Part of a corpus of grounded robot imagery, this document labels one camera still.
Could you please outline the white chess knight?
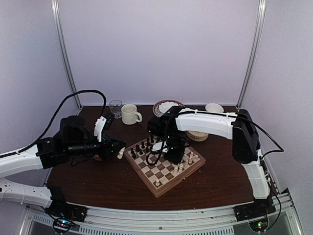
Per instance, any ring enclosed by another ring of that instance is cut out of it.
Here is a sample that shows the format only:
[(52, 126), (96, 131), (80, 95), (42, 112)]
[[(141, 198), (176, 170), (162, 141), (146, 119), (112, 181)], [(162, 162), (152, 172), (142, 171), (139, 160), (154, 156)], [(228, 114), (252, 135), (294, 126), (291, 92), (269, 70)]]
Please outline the white chess knight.
[(188, 159), (188, 163), (189, 163), (189, 164), (192, 163), (192, 161), (193, 161), (193, 156), (194, 156), (193, 152), (190, 152), (189, 159)]
[(117, 158), (120, 160), (123, 158), (123, 155), (124, 155), (124, 151), (125, 151), (125, 147), (123, 147), (122, 149), (120, 149), (118, 155), (117, 155)]

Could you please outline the white chess piece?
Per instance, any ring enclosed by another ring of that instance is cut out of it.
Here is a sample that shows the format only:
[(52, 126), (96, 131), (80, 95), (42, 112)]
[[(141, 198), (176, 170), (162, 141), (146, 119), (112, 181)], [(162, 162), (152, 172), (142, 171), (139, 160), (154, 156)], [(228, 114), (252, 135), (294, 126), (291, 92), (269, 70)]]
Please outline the white chess piece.
[(189, 160), (186, 159), (184, 162), (184, 169), (187, 169), (189, 167)]

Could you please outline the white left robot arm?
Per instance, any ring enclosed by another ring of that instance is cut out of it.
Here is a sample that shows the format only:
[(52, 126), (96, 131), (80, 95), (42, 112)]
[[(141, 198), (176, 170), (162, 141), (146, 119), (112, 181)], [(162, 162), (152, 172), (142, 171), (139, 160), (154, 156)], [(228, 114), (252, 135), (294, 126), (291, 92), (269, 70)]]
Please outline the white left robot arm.
[(109, 137), (103, 131), (110, 127), (111, 118), (100, 117), (93, 133), (80, 116), (61, 119), (59, 132), (51, 138), (40, 138), (31, 147), (24, 147), (0, 156), (0, 199), (20, 204), (32, 204), (52, 209), (59, 217), (70, 213), (70, 206), (58, 187), (33, 187), (15, 183), (7, 176), (29, 170), (49, 169), (94, 156), (105, 160), (111, 156), (122, 158), (126, 143)]

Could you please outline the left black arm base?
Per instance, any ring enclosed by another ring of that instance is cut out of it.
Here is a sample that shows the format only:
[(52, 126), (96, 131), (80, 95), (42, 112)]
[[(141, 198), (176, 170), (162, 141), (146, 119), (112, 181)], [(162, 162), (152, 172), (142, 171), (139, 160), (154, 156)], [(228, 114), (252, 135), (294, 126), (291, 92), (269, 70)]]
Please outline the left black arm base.
[(84, 222), (88, 209), (74, 204), (52, 203), (50, 207), (45, 208), (45, 211), (57, 218), (65, 218), (73, 222)]

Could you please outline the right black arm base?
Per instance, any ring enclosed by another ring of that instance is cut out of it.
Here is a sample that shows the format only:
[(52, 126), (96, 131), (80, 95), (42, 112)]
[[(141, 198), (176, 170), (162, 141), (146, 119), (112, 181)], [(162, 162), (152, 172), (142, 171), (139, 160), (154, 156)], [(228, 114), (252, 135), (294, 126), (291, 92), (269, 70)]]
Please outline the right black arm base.
[(266, 217), (268, 214), (276, 212), (276, 208), (271, 204), (253, 202), (235, 206), (234, 212), (237, 221), (244, 221)]

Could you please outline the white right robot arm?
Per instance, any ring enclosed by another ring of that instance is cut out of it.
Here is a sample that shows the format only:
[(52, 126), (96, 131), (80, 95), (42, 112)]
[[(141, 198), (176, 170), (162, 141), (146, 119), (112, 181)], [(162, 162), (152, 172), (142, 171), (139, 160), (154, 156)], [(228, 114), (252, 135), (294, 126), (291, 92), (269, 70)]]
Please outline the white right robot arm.
[(255, 202), (251, 204), (251, 212), (261, 216), (269, 209), (270, 188), (261, 163), (259, 135), (247, 110), (217, 113), (173, 106), (162, 116), (150, 118), (147, 131), (161, 138), (152, 151), (174, 164), (179, 164), (183, 158), (187, 131), (231, 140), (232, 157), (244, 167), (252, 187)]

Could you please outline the wooden chess board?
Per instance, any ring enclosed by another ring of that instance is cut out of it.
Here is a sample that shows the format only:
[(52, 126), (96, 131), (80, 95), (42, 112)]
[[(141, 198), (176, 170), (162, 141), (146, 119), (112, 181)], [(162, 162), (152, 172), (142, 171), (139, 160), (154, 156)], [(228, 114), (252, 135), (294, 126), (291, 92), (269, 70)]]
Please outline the wooden chess board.
[[(159, 138), (154, 137), (154, 140), (154, 143), (156, 143), (159, 141)], [(140, 146), (139, 152), (136, 152), (135, 146), (137, 144)], [(190, 152), (193, 152), (194, 155), (198, 155), (199, 160), (197, 162), (194, 162), (193, 160), (192, 163), (189, 164), (189, 167), (187, 169), (183, 168), (181, 173), (178, 172), (177, 175), (173, 175), (174, 167), (176, 166), (175, 164), (165, 160), (164, 157), (161, 157), (157, 161), (158, 154), (152, 154), (150, 152), (146, 154), (146, 146), (151, 145), (152, 147), (152, 144), (153, 143), (150, 142), (150, 137), (148, 137), (125, 149), (124, 156), (129, 164), (132, 166), (132, 168), (135, 170), (135, 172), (138, 174), (140, 179), (143, 181), (143, 183), (156, 198), (162, 196), (167, 191), (178, 185), (182, 180), (186, 179), (191, 174), (199, 170), (199, 168), (206, 163), (206, 159), (194, 148), (189, 146), (185, 148), (181, 163), (184, 164), (185, 160), (189, 159)], [(135, 159), (132, 158), (131, 148), (133, 148), (136, 153)], [(157, 163), (155, 165), (149, 165), (146, 162), (147, 159), (151, 163), (155, 161), (157, 161)], [(159, 187), (155, 186), (155, 182), (157, 179), (160, 180)]]

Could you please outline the yellow cat-ear bowl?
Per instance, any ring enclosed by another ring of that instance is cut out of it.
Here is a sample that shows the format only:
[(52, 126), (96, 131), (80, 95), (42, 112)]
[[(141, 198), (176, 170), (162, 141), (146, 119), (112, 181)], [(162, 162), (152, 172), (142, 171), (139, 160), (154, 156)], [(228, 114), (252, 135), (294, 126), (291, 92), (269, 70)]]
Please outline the yellow cat-ear bowl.
[(196, 131), (187, 131), (186, 134), (190, 140), (196, 141), (196, 142), (205, 141), (209, 136), (208, 133), (196, 132)]

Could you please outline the pink cat-ear bowl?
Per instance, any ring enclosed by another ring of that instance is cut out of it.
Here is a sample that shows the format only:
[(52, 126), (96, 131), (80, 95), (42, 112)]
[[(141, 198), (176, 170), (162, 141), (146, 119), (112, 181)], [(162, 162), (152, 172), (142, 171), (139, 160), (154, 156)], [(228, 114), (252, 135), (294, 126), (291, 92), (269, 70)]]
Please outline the pink cat-ear bowl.
[(97, 161), (102, 161), (102, 159), (99, 156), (94, 156), (93, 158)]

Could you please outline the cream ribbed mug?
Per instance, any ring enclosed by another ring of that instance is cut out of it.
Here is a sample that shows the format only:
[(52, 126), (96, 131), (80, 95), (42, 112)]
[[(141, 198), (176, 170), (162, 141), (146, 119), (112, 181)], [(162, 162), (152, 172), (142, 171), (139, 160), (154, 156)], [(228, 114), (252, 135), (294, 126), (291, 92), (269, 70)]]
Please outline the cream ribbed mug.
[(142, 122), (142, 114), (137, 111), (134, 104), (125, 104), (122, 106), (122, 122), (125, 125), (133, 125)]

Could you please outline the clear drinking glass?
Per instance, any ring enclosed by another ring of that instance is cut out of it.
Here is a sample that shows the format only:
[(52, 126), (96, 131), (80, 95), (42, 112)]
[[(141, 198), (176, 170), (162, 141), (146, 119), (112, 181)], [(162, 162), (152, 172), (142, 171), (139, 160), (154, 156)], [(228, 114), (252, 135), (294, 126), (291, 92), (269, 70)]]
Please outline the clear drinking glass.
[(112, 100), (112, 101), (109, 103), (110, 112), (111, 112), (112, 114), (114, 114), (114, 118), (115, 118), (115, 119), (121, 118), (121, 116), (122, 116), (122, 114), (121, 114), (121, 113), (122, 113), (122, 111), (121, 111), (122, 105), (123, 105), (123, 103), (122, 103), (122, 101), (119, 100), (119, 99)]

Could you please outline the white scalloped bowl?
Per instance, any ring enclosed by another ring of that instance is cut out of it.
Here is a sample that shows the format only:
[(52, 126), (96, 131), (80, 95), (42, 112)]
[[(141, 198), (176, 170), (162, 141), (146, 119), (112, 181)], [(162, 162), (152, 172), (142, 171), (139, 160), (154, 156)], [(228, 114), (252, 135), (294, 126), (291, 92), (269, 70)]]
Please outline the white scalloped bowl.
[(158, 110), (162, 113), (165, 113), (167, 110), (169, 110), (171, 107), (173, 106), (179, 106), (178, 103), (175, 103), (175, 102), (170, 102), (170, 101), (166, 101), (166, 102), (163, 102), (161, 104), (159, 104), (158, 106)]

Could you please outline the patterned brown rim plate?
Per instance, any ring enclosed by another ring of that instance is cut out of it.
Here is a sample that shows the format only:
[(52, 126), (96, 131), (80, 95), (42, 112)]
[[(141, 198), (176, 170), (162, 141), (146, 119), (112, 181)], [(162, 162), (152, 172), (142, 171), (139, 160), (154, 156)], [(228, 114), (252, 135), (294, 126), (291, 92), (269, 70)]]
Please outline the patterned brown rim plate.
[(184, 105), (176, 100), (162, 100), (153, 106), (153, 113), (156, 117), (161, 117), (172, 106), (184, 107)]

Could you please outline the white floral small bowl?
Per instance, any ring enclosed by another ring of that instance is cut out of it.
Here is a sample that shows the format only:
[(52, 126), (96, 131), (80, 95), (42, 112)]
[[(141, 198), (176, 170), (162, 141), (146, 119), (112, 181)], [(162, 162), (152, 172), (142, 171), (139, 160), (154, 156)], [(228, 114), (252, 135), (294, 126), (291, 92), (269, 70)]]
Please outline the white floral small bowl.
[(205, 106), (205, 110), (208, 112), (215, 112), (215, 113), (223, 113), (224, 112), (224, 108), (216, 103), (208, 103)]

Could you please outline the front aluminium rail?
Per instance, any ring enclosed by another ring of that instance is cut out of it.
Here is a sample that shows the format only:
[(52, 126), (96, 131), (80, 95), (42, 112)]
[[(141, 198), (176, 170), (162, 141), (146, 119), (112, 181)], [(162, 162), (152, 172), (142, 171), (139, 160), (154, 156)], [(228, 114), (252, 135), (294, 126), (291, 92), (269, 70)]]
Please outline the front aluminium rail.
[[(256, 219), (268, 219), (272, 226), (266, 233), (254, 232), (252, 220), (239, 221), (234, 207), (174, 211), (132, 211), (86, 206), (84, 222), (76, 222), (65, 235), (304, 235), (289, 193), (273, 197), (276, 212)], [(53, 219), (42, 209), (27, 206), (18, 235), (58, 235), (52, 228)]]

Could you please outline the left aluminium frame post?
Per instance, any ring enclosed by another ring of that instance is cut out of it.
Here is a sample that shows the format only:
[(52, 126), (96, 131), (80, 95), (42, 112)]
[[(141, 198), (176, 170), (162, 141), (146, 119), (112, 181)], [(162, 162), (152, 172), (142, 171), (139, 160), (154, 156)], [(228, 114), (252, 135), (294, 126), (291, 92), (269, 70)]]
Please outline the left aluminium frame post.
[(59, 1), (58, 0), (51, 0), (51, 7), (52, 7), (52, 14), (56, 26), (58, 41), (60, 45), (61, 55), (62, 55), (62, 61), (66, 73), (66, 78), (69, 83), (69, 88), (71, 93), (77, 92), (77, 88), (73, 79), (72, 70), (70, 67), (70, 62), (68, 58), (63, 28), (62, 28), (62, 22), (61, 22), (61, 14), (60, 14), (60, 8), (59, 8)]

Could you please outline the aluminium frame post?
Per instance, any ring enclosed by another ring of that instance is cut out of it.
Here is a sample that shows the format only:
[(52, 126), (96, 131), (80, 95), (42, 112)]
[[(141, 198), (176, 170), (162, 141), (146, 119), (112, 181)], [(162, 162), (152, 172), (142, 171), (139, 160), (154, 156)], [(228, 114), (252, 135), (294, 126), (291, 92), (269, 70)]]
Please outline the aluminium frame post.
[(263, 28), (264, 28), (264, 22), (266, 17), (266, 7), (267, 7), (267, 1), (266, 0), (259, 0), (258, 5), (258, 11), (257, 11), (257, 17), (256, 17), (256, 23), (255, 23), (255, 29), (254, 29), (254, 35), (252, 40), (252, 46), (250, 50), (250, 56), (247, 63), (247, 68), (244, 76), (244, 81), (242, 84), (242, 88), (239, 94), (239, 98), (237, 100), (236, 109), (241, 109), (245, 95), (248, 90), (249, 82), (252, 78), (254, 65), (257, 58), (257, 52), (258, 47), (260, 45), (260, 41), (262, 38)]
[(51, 7), (52, 7), (52, 14), (56, 26), (58, 41), (60, 45), (61, 55), (62, 55), (62, 61), (66, 73), (66, 78), (69, 83), (69, 88), (71, 93), (77, 92), (77, 88), (73, 79), (72, 70), (70, 67), (70, 62), (68, 58), (63, 28), (62, 28), (62, 22), (61, 22), (61, 14), (60, 14), (60, 8), (59, 8), (59, 1), (58, 0), (51, 0)]

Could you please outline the right aluminium frame post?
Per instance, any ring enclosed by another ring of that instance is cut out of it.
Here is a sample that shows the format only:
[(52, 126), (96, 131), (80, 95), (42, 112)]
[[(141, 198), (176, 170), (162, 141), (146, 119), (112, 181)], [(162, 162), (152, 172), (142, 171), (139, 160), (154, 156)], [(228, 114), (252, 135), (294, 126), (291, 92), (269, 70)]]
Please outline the right aluminium frame post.
[(267, 1), (266, 0), (259, 0), (258, 5), (258, 11), (257, 11), (257, 17), (256, 17), (256, 23), (255, 23), (255, 29), (254, 29), (254, 35), (252, 40), (252, 46), (250, 50), (250, 56), (247, 63), (247, 68), (244, 76), (244, 81), (242, 84), (242, 88), (239, 94), (239, 98), (237, 100), (236, 109), (241, 109), (245, 95), (248, 90), (249, 82), (252, 78), (254, 65), (257, 58), (257, 52), (258, 47), (260, 45), (260, 41), (262, 38), (263, 28), (264, 28), (264, 22), (266, 17), (266, 7), (267, 7)]

